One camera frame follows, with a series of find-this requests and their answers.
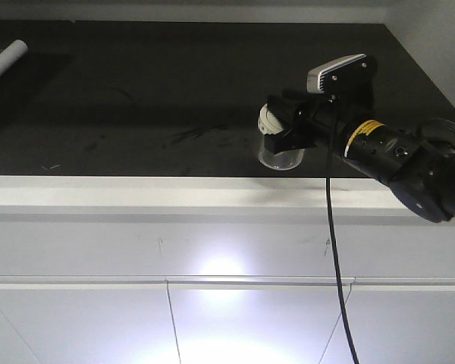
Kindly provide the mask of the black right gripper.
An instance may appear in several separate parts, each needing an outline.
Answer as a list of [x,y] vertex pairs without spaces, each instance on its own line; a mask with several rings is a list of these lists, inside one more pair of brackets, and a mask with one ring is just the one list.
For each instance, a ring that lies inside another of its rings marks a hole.
[[276,155],[315,146],[328,148],[359,114],[359,97],[355,93],[327,96],[285,89],[281,96],[268,96],[267,107],[287,128],[264,135],[265,149]]

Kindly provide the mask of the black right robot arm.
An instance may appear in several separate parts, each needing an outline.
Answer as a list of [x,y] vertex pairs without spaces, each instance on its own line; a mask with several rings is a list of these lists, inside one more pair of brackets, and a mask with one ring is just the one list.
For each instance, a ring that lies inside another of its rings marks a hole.
[[372,107],[371,92],[269,96],[281,131],[265,137],[265,148],[278,154],[324,146],[425,220],[455,217],[455,123],[433,118],[408,133],[378,121]]

